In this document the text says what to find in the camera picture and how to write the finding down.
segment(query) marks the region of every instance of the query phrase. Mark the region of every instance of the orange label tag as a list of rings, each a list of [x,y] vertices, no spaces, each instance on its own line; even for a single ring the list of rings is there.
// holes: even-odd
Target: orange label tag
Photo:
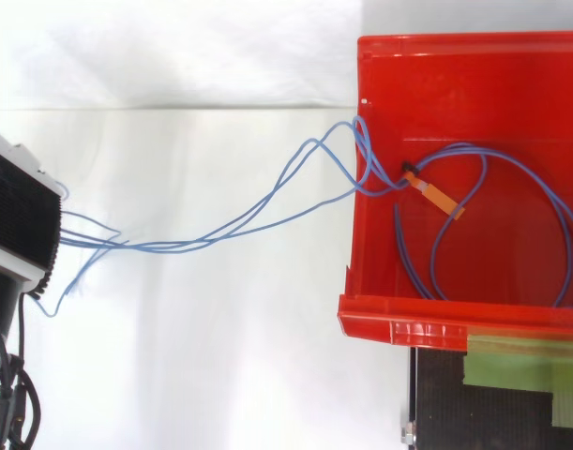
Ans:
[[[438,206],[440,209],[445,211],[448,215],[453,214],[455,208],[457,208],[458,204],[449,196],[447,196],[444,192],[442,192],[439,188],[435,187],[434,185],[428,184],[425,181],[420,180],[411,172],[407,172],[403,175],[404,178],[409,181],[409,184],[414,188],[418,189],[421,194]],[[461,208],[457,214],[455,215],[455,220],[461,217],[465,208]]]

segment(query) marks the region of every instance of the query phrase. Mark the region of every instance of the white wall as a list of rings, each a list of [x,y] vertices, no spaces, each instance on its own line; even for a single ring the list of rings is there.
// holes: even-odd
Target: white wall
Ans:
[[[0,0],[0,109],[354,106],[364,34],[573,29],[573,0]]]
[[[142,242],[189,239],[246,211],[300,143],[353,114],[0,112],[0,132],[70,187],[65,209]],[[329,144],[352,170],[351,133]],[[349,188],[318,152],[251,226]],[[407,349],[346,337],[336,317],[352,217],[348,198],[194,253],[119,251],[93,266],[56,318],[28,303],[36,448],[401,449]],[[46,308],[89,255],[61,248]]]

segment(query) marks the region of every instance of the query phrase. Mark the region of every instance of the dark base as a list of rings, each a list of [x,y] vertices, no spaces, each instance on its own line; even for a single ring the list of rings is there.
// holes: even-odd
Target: dark base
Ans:
[[[461,352],[416,351],[420,450],[573,450],[573,428],[552,427],[552,394],[466,386]]]

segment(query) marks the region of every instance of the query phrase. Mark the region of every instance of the red plastic bin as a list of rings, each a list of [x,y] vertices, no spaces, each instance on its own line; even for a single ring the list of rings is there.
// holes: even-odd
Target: red plastic bin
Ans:
[[[404,160],[478,143],[518,158],[573,210],[573,32],[362,37],[358,78],[358,111],[391,177]],[[451,157],[420,177],[460,201],[480,169],[476,156]],[[364,170],[358,156],[359,177]],[[445,213],[412,188],[357,193],[339,302],[346,335],[460,351],[470,334],[573,340],[573,278],[564,307],[551,307],[565,275],[561,226],[525,173],[489,158],[483,187],[440,246],[436,271],[450,301],[415,291],[397,251],[395,203],[415,269],[431,287],[430,250]]]

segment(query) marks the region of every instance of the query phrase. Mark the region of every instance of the blue cable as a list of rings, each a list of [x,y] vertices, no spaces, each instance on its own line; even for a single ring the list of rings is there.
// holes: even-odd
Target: blue cable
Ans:
[[[558,206],[558,202],[561,202],[561,199],[559,199],[559,197],[552,191],[552,189],[550,189],[550,187],[548,187],[544,181],[542,181],[534,172],[532,172],[530,169],[528,169],[525,165],[523,165],[521,162],[517,161],[516,159],[514,159],[513,157],[510,157],[509,155],[506,155],[504,153],[501,152],[497,152],[496,150],[492,150],[492,149],[488,149],[488,148],[484,148],[484,147],[476,147],[472,144],[469,143],[465,143],[465,142],[461,142],[461,143],[455,143],[455,144],[451,144],[448,145],[448,147],[445,147],[443,150],[430,155],[424,159],[422,159],[418,164],[417,164],[417,168],[419,169],[423,169],[424,167],[426,167],[430,162],[432,162],[435,159],[438,158],[445,158],[448,156],[460,156],[460,155],[480,155],[480,157],[484,157],[485,155],[488,156],[492,156],[492,157],[498,157],[498,158],[502,158],[505,160],[508,160],[509,162],[512,162],[513,164],[517,165],[518,167],[520,167],[522,170],[524,170],[526,173],[528,173],[533,179],[535,179],[535,181],[543,188],[543,190],[545,190],[545,193],[547,194],[547,196],[549,197],[551,204],[555,210],[555,213],[561,223],[562,226],[562,230],[564,233],[564,240],[565,240],[565,279],[564,279],[564,284],[562,286],[561,291],[559,292],[555,303],[553,304],[554,307],[558,307],[559,305],[561,305],[561,302],[563,301],[563,298],[565,297],[565,294],[567,292],[567,289],[569,287],[569,282],[571,280],[571,273],[572,273],[572,269],[573,269],[573,258],[572,258],[572,247],[571,247],[571,236],[569,233],[569,229],[567,228],[567,223],[565,221],[564,215],[562,213],[562,211],[559,209]],[[485,166],[485,161],[483,161],[483,175],[486,175],[486,166]],[[472,189],[472,191],[470,192],[470,194],[468,194],[468,197],[466,197],[466,199],[464,199],[464,201],[462,203],[460,203],[460,206],[458,207],[458,209],[456,209],[455,212],[453,212],[448,218],[447,221],[445,223],[445,225],[443,226],[443,228],[440,230],[436,240],[434,241],[434,245],[432,246],[432,251],[430,254],[430,278],[432,281],[432,284],[434,286],[434,289],[436,290],[436,292],[441,296],[441,298],[446,299],[444,293],[442,292],[442,290],[440,289],[438,282],[436,280],[436,275],[435,275],[435,257],[436,257],[436,251],[438,249],[438,246],[440,244],[440,241],[445,233],[445,231],[447,230],[447,228],[449,227],[449,225],[452,223],[452,219],[453,217],[457,214],[457,212],[459,211],[459,209],[467,203],[467,201],[470,200],[470,198],[475,194],[475,192],[479,189],[479,187],[481,186],[481,184],[484,182],[484,178],[483,176],[480,177],[480,180],[478,180],[478,183],[476,184],[476,186]],[[396,221],[395,222],[395,226],[400,226],[400,222]],[[419,278],[419,276],[417,275],[417,273],[413,273],[413,277],[414,278]]]
[[[480,174],[480,178],[477,180],[475,186],[472,187],[472,190],[470,190],[470,192],[465,196],[465,198],[459,202],[459,204],[453,210],[453,212],[446,218],[445,225],[443,225],[443,228],[441,228],[441,230],[438,232],[438,235],[434,240],[434,244],[432,245],[432,252],[430,253],[430,279],[432,281],[432,286],[434,287],[434,290],[438,293],[440,298],[443,299],[446,299],[446,296],[443,293],[440,286],[438,285],[438,281],[436,280],[436,270],[434,267],[436,261],[436,251],[438,250],[438,246],[440,245],[440,241],[443,239],[446,230],[450,226],[451,222],[455,219],[457,213],[463,206],[465,206],[467,202],[469,202],[472,199],[472,197],[474,197],[477,190],[480,189],[482,187],[482,184],[484,183],[484,179],[486,178],[486,173],[488,172],[489,166],[488,162],[486,161],[486,157],[484,157],[484,155],[480,155],[480,159],[482,161],[482,173]]]
[[[359,151],[359,154],[366,161],[365,171],[363,173],[363,176],[361,176],[361,178],[359,179],[359,181],[356,181],[355,177],[353,175],[351,175],[346,170],[346,168],[340,162],[338,157],[336,157],[336,155],[334,155],[334,153],[324,143],[325,140],[332,134],[332,132],[334,132],[334,130],[336,130],[337,128],[340,128],[340,127],[347,127],[353,132],[355,143],[356,143],[357,149]],[[303,152],[305,152],[305,150],[310,145],[312,145],[310,150],[308,150],[307,153],[305,153],[305,155],[300,159],[300,161],[294,166],[292,171],[289,173],[289,170],[294,165],[294,162],[303,154]],[[329,200],[326,200],[323,202],[319,202],[318,204],[312,206],[311,208],[308,208],[308,209],[306,209],[306,210],[304,210],[298,214],[295,214],[293,216],[287,217],[285,219],[282,219],[282,220],[279,220],[279,221],[276,221],[276,222],[273,222],[273,223],[270,223],[267,225],[263,225],[260,227],[256,227],[256,228],[253,228],[250,230],[244,230],[243,231],[242,228],[245,227],[247,224],[249,224],[254,218],[256,218],[263,211],[263,209],[267,206],[267,204],[274,197],[274,195],[281,188],[283,188],[290,180],[293,179],[293,177],[298,173],[298,171],[301,169],[301,167],[305,164],[307,159],[318,148],[321,148],[322,150],[324,150],[328,154],[328,156],[334,161],[334,163],[337,165],[337,167],[340,169],[340,171],[348,179],[348,181],[353,185],[353,188],[346,191],[343,194],[340,194],[337,197],[334,197],[332,199],[329,199]],[[446,158],[446,157],[455,156],[455,155],[480,155],[480,157],[483,158],[482,176],[480,177],[480,179],[478,180],[478,183],[475,185],[475,187],[472,189],[472,191],[460,203],[458,208],[461,208],[464,204],[469,202],[469,200],[472,198],[472,196],[475,194],[475,192],[480,188],[481,184],[483,183],[484,176],[486,175],[486,170],[487,170],[487,163],[486,163],[486,159],[484,158],[484,156],[503,158],[503,159],[509,160],[510,162],[518,165],[525,172],[527,172],[530,176],[532,176],[536,180],[536,182],[545,190],[548,197],[551,199],[551,202],[553,204],[553,208],[555,209],[555,212],[557,213],[557,216],[560,220],[560,223],[562,225],[562,229],[564,231],[564,236],[565,236],[565,250],[566,250],[566,255],[567,255],[566,269],[567,270],[566,270],[566,275],[565,275],[564,286],[563,286],[562,291],[560,292],[559,296],[557,297],[557,300],[555,301],[555,306],[558,306],[566,294],[569,280],[571,279],[571,270],[572,270],[572,253],[571,253],[571,251],[572,251],[572,249],[571,249],[569,231],[567,229],[567,224],[565,222],[565,217],[563,214],[563,212],[565,211],[565,213],[569,216],[570,220],[573,223],[573,213],[571,212],[571,210],[563,203],[563,201],[561,201],[561,199],[539,177],[537,177],[537,175],[535,175],[535,173],[530,171],[526,166],[524,166],[523,164],[521,164],[519,161],[517,161],[516,159],[514,159],[512,157],[505,155],[501,152],[497,152],[497,151],[492,150],[492,149],[483,148],[483,147],[476,147],[476,146],[474,146],[470,143],[466,143],[466,142],[455,143],[455,144],[448,145],[447,147],[445,147],[441,151],[436,152],[435,154],[432,154],[428,157],[425,157],[416,165],[416,167],[418,167],[419,169],[423,169],[435,159]],[[372,190],[365,189],[364,185],[369,180],[369,176],[371,174],[375,175],[378,180],[382,181],[386,185],[386,187],[384,189],[378,190],[378,191],[372,191]],[[60,186],[62,186],[62,188],[64,188],[64,190],[68,193],[68,189],[65,187],[65,185],[60,184]],[[256,232],[260,232],[263,230],[267,230],[267,229],[276,227],[278,225],[289,222],[291,220],[295,220],[296,218],[300,218],[300,217],[320,208],[321,206],[324,206],[324,205],[330,204],[330,203],[338,202],[339,200],[342,200],[342,199],[350,196],[351,194],[355,193],[356,191],[359,191],[360,193],[362,193],[364,195],[368,195],[371,197],[377,197],[377,196],[384,195],[388,192],[391,192],[392,190],[400,190],[403,188],[407,188],[408,186],[409,186],[409,184],[407,183],[406,180],[400,179],[398,182],[395,183],[386,174],[384,168],[382,167],[382,165],[380,164],[380,162],[378,161],[377,157],[375,156],[375,154],[373,153],[373,151],[371,149],[371,142],[369,139],[369,132],[367,129],[367,125],[365,124],[365,121],[361,117],[358,117],[358,116],[355,117],[351,123],[344,122],[344,121],[343,122],[337,122],[337,124],[332,126],[325,133],[325,135],[322,137],[322,139],[317,140],[317,139],[311,138],[311,139],[304,141],[303,144],[299,147],[299,149],[294,153],[293,157],[287,162],[286,166],[284,167],[283,171],[281,172],[281,174],[280,174],[276,184],[272,188],[272,190],[267,195],[265,195],[262,199],[260,199],[257,203],[255,203],[247,212],[245,212],[244,214],[242,214],[242,215],[236,217],[235,219],[229,221],[228,223],[222,225],[221,227],[215,229],[214,231],[209,232],[209,233],[207,233],[207,234],[205,234],[205,235],[203,235],[197,239],[194,239],[194,240],[152,241],[152,242],[144,242],[144,243],[140,243],[140,244],[128,245],[129,241],[117,242],[115,240],[121,234],[118,230],[113,229],[111,227],[108,227],[108,226],[102,224],[101,222],[94,220],[88,216],[85,216],[85,215],[82,215],[79,213],[64,211],[63,212],[64,215],[74,216],[77,218],[82,218],[82,219],[88,220],[92,223],[99,225],[100,227],[104,228],[105,230],[113,232],[114,235],[112,237],[110,237],[109,239],[103,239],[103,238],[98,238],[98,237],[90,236],[90,235],[83,234],[83,233],[73,232],[73,231],[67,230],[67,229],[62,229],[62,232],[64,235],[61,237],[61,240],[60,240],[61,244],[76,247],[76,248],[92,248],[95,250],[95,253],[91,256],[91,258],[86,262],[86,264],[78,272],[76,277],[66,287],[61,298],[59,299],[59,301],[57,303],[56,309],[55,309],[53,314],[48,313],[42,307],[42,305],[38,304],[38,302],[37,302],[37,304],[42,309],[42,312],[44,312],[48,317],[54,317],[54,315],[56,315],[58,310],[59,310],[61,302],[63,301],[65,296],[67,296],[71,292],[71,290],[77,284],[80,277],[95,262],[99,261],[103,256],[105,256],[111,250],[131,249],[131,250],[143,251],[143,252],[148,252],[148,253],[158,253],[158,254],[187,253],[187,252],[191,252],[191,251],[195,251],[195,250],[209,247],[209,246],[216,244],[217,242],[225,240],[225,239],[232,239],[232,238],[235,238],[238,236],[256,233]],[[409,274],[409,276],[410,276],[412,282],[414,283],[414,286],[417,288],[418,292],[426,298],[434,298],[434,296],[431,294],[430,290],[422,283],[421,279],[419,278],[419,276],[417,275],[417,273],[413,267],[413,264],[411,263],[411,260],[409,258],[407,248],[406,248],[406,245],[404,242],[404,234],[403,234],[402,228],[400,226],[400,212],[399,212],[399,209],[396,205],[395,205],[394,214],[395,214],[395,225],[396,225],[395,231],[396,231],[396,237],[397,237],[397,246],[399,248],[401,260],[403,261],[403,266],[405,267],[405,270]],[[432,247],[432,253],[430,255],[430,277],[432,278],[432,284],[434,285],[436,292],[442,298],[445,298],[445,296],[444,296],[444,293],[442,292],[442,290],[440,289],[440,287],[438,286],[438,283],[436,282],[435,269],[434,269],[435,257],[436,257],[436,251],[437,251],[437,248],[440,244],[440,241],[441,241],[444,233],[446,232],[446,230],[450,226],[450,223],[452,221],[452,217],[454,217],[454,216],[455,216],[455,214],[451,215],[447,219],[443,228],[440,230],[439,235],[438,235],[436,241],[434,242],[434,245]],[[212,237],[212,236],[215,236],[216,234],[218,234],[220,232],[224,232],[224,233],[217,236],[217,237]],[[67,235],[81,238],[82,240],[69,238],[69,237],[67,237]]]

